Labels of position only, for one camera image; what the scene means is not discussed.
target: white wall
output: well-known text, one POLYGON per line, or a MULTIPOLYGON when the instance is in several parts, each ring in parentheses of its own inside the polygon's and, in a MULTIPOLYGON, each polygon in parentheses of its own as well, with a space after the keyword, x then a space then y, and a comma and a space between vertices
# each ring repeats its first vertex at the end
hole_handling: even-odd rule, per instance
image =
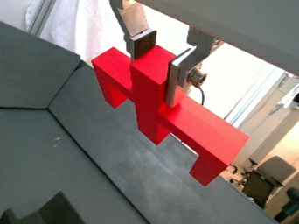
MULTIPOLYGON (((261 110, 261 112, 257 114, 257 116, 253 118, 253 120, 246 123, 246 125, 242 127, 242 130, 249 133, 258 123, 262 121, 270 110, 276 107, 277 103, 282 100, 284 96, 289 93, 289 91, 293 89, 293 87, 297 85, 299 80, 297 78, 293 78, 281 88, 281 90, 277 92, 273 100, 268 103, 265 108, 261 110)), ((266 95, 264 101, 258 104, 260 105, 265 102, 269 95, 276 91, 278 83, 272 88, 270 93, 266 95)), ((250 139, 248 141, 246 146, 242 149, 242 152, 238 154, 238 157, 236 159, 236 164, 241 166, 249 166, 249 158, 254 159, 260 164, 265 157, 268 156, 268 153, 273 150, 277 143, 281 141, 281 139, 285 137, 285 134, 280 132, 281 125, 285 125, 285 120, 289 116, 297 116, 298 111, 293 111, 293 107, 290 108, 281 108, 277 113, 274 113, 270 118, 266 120, 265 124, 257 129, 257 131, 250 135, 250 139)))
MULTIPOLYGON (((188 44, 189 25, 145 7, 150 27, 158 30, 158 45, 174 54, 192 47, 188 44)), ((225 118, 261 76, 269 76, 274 66, 237 47, 225 44, 205 60, 202 71, 209 78, 202 85, 205 107, 225 118)), ((190 97, 201 102, 202 93, 193 88, 190 97)))
POLYGON ((0 21, 26 31, 26 11, 33 0, 0 0, 0 21))

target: metal bracket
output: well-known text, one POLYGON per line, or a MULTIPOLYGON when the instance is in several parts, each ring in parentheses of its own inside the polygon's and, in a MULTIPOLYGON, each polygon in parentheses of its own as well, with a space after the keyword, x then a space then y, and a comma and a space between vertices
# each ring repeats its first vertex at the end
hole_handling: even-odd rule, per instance
POLYGON ((202 62, 224 44, 196 28, 190 28, 188 43, 196 48, 186 50, 170 62, 166 102, 172 107, 188 95, 190 86, 198 87, 205 82, 208 74, 201 71, 202 62))

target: red plastic block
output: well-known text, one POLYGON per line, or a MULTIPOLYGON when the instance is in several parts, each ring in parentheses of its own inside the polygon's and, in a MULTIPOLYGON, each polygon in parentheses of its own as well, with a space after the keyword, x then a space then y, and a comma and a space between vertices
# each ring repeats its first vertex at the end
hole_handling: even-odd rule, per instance
POLYGON ((198 102, 186 97, 174 107, 165 101, 169 62, 174 55, 157 46, 133 63, 115 48, 94 60, 107 102, 135 103, 138 128, 156 144, 173 132, 200 153, 192 175, 206 186, 230 165, 249 137, 198 102))

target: white curtain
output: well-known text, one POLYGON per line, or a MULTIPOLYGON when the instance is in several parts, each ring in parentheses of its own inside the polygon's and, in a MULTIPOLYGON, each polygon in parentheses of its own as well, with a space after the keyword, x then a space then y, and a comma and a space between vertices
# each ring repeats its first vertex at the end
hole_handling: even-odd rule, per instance
MULTIPOLYGON (((27 11, 27 25, 41 0, 34 0, 27 11)), ((89 63, 113 46, 126 51, 118 20, 109 0, 61 0, 51 10, 42 39, 78 53, 89 63)))
POLYGON ((25 15, 33 0, 0 0, 0 21, 26 31, 25 15))

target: dark gray surface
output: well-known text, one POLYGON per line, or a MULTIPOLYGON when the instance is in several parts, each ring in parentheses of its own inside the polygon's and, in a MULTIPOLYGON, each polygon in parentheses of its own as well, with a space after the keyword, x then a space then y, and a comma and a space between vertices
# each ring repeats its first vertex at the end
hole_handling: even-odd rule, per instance
POLYGON ((87 224, 146 223, 49 110, 0 109, 0 212, 37 212, 63 191, 87 224))
POLYGON ((70 77, 50 110, 151 223, 276 223, 222 177, 202 186, 189 174, 197 157, 172 136, 151 143, 133 103, 109 106, 91 68, 70 77))
POLYGON ((0 22, 0 107, 46 109, 81 56, 0 22))

